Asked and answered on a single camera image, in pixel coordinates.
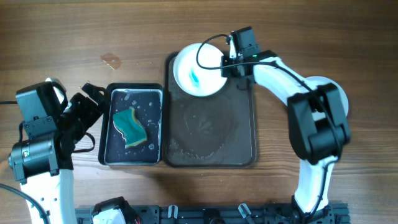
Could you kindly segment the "green and yellow sponge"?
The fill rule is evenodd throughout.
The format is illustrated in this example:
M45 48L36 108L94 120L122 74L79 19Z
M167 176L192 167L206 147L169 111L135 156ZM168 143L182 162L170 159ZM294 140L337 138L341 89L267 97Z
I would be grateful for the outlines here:
M147 141L145 128L135 116L135 109L121 111L113 115L113 124L125 140L125 148L135 147Z

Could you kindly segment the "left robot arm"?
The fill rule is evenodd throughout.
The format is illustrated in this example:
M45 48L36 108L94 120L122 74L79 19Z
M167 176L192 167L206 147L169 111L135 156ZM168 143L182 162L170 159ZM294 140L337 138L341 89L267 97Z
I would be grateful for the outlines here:
M103 87L86 83L81 90L68 99L63 85L48 78L16 93L19 132L27 139L13 145L8 161L32 223L77 222L72 154L110 104Z

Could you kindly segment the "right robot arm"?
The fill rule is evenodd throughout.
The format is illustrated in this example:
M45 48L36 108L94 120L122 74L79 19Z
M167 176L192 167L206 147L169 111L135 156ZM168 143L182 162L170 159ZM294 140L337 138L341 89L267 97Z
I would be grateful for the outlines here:
M300 159L291 221L326 217L331 174L351 139L345 92L329 78L304 78L273 51L262 51L251 27L232 31L226 43L230 50L222 74L262 86L287 106L289 140Z

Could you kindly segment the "white plate top stained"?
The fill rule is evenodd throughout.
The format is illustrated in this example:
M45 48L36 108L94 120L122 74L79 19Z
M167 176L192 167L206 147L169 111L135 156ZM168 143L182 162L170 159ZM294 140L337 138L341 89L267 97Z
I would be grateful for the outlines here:
M227 78L221 76L221 70L201 68L196 61L199 46L195 43L186 46L176 56L173 65L174 79L177 85L192 96L210 96L221 90ZM203 67L219 67L222 51L215 46L205 44L199 52L198 61Z

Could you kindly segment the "light blue stained plate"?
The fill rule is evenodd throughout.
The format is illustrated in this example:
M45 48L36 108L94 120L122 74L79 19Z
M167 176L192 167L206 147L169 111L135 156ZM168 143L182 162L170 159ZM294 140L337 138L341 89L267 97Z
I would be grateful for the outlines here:
M312 76L312 77L308 77L307 78L308 81L312 82L314 85L318 86L318 85L325 85L328 83L332 83L335 86L337 86L337 88L339 89L339 93L340 93L340 98L341 98L341 102L345 111L345 115L348 116L349 113L349 101L348 101L348 97L344 91L344 89L342 89L342 87L335 82L334 80L327 78L327 77L321 77L321 76Z

